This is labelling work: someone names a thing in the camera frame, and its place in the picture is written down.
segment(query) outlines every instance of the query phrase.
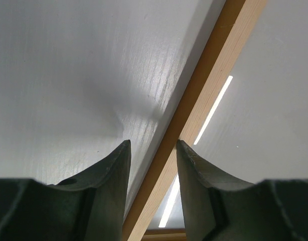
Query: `wood edge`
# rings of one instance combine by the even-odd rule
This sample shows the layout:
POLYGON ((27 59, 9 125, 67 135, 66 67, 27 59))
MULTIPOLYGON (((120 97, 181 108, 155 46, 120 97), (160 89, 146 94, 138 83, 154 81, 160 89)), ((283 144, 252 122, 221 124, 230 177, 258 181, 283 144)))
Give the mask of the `wood edge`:
POLYGON ((173 241, 186 240, 185 229, 155 229, 147 230, 142 238, 143 241, 173 241))
POLYGON ((192 145, 267 0, 227 0, 123 225, 141 240, 177 173, 175 144, 192 145))

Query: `white surface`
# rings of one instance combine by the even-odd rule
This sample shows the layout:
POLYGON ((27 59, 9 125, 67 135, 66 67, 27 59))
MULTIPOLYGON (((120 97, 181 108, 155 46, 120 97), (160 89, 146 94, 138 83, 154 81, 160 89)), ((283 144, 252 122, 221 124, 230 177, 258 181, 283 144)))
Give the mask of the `white surface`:
MULTIPOLYGON (((153 217, 152 221, 150 222, 148 229, 158 229, 159 224, 164 213, 166 204, 168 202, 168 198, 172 191, 172 185, 170 186, 169 190, 167 191, 161 205, 159 206, 155 216, 153 217)), ((182 203, 181 203, 181 195, 180 192, 177 193, 175 203, 171 210, 171 214, 169 216, 169 220, 166 223, 165 228, 184 228, 184 220, 183 220, 183 211, 182 211, 182 203)))
POLYGON ((0 177, 58 183, 131 139, 130 207, 209 36, 189 57, 210 5, 0 0, 0 177))
MULTIPOLYGON (((308 178, 308 0, 269 0, 230 74, 193 149, 246 181, 308 178)), ((176 202, 168 225, 181 228, 176 202)))

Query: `light wood trim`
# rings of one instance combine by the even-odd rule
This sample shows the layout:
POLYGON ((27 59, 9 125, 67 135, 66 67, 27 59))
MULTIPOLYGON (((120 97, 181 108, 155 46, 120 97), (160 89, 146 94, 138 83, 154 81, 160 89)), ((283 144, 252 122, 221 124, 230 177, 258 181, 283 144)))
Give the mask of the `light wood trim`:
POLYGON ((186 241, 185 229, 147 230, 142 241, 186 241))
POLYGON ((225 2, 124 222, 123 241, 141 240, 177 173, 177 139, 193 144, 266 2, 225 2))

